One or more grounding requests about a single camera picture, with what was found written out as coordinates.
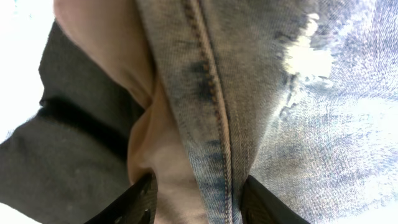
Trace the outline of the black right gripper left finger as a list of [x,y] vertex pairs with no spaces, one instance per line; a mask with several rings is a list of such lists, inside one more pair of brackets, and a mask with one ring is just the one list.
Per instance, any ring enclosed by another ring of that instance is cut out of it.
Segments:
[[146,174],[85,224],[154,224],[158,186]]

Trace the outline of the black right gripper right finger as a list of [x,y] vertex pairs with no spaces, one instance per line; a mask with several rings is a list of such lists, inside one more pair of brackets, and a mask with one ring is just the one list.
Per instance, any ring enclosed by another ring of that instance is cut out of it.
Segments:
[[240,211],[244,224],[309,224],[251,175],[243,185]]

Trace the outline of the light blue denim jeans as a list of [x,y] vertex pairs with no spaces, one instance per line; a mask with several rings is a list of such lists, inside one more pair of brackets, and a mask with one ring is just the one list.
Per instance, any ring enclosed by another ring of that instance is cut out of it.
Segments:
[[397,2],[139,1],[210,223],[253,176],[309,223],[397,222]]

